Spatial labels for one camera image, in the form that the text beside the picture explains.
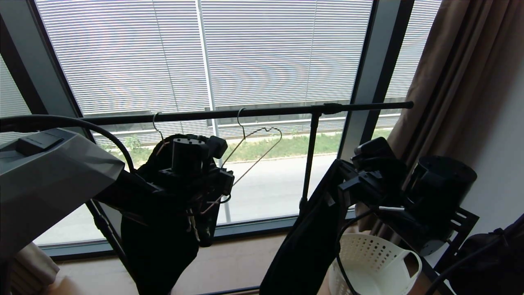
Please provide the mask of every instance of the white plastic basket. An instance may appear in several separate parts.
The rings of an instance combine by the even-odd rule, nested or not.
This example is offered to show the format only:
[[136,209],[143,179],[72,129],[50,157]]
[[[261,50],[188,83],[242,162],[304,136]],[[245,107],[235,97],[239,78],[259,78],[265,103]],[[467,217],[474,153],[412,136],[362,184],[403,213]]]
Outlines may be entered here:
[[[361,295],[406,295],[422,270],[420,257],[382,238],[364,234],[342,236],[340,260],[351,285]],[[419,264],[409,275],[404,257],[413,253]],[[336,260],[329,270],[331,295],[350,295]]]

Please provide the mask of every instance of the wall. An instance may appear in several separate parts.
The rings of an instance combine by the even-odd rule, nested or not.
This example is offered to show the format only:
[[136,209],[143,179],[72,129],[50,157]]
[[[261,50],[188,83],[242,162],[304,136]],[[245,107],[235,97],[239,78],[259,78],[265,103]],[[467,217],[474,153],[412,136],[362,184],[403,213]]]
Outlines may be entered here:
[[[506,37],[452,155],[478,175],[462,203],[480,217],[472,234],[505,228],[524,213],[524,3]],[[442,253],[427,259],[435,264]]]

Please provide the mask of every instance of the black bag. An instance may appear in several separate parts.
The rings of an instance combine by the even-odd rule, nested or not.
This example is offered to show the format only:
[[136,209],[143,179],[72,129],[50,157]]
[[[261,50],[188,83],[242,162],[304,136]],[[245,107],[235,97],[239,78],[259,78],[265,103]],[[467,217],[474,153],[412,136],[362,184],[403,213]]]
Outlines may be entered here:
[[524,293],[524,215],[508,226],[489,234],[469,237],[457,253],[457,260],[463,259],[502,238],[491,249],[471,263],[457,268],[449,277],[456,294],[504,294]]

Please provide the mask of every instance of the curtain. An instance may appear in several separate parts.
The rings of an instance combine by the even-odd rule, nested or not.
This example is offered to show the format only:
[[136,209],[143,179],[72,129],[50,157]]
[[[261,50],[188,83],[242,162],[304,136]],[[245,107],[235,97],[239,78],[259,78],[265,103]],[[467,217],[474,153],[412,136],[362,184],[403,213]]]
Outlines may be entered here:
[[59,267],[34,243],[30,243],[14,257],[11,265],[13,295],[40,294],[52,284]]
[[[421,156],[451,154],[517,5],[518,0],[442,1],[406,97],[414,107],[402,110],[388,138],[410,170]],[[359,204],[356,212],[365,210]],[[373,228],[372,233],[384,232],[376,219],[359,224],[359,230]]]

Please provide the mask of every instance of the pavement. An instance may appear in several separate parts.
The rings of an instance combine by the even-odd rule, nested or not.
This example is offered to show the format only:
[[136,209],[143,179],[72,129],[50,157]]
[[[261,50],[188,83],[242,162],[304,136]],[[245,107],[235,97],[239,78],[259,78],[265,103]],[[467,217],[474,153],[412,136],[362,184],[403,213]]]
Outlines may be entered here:
[[[335,154],[313,158],[308,196],[335,158]],[[233,187],[229,201],[231,222],[298,214],[305,163],[305,156],[260,161]],[[225,167],[233,170],[238,178],[252,164],[232,163],[226,164]],[[221,205],[218,223],[226,223],[224,205]],[[104,237],[95,227],[91,213],[83,205],[35,239],[35,243],[47,245],[99,239]]]

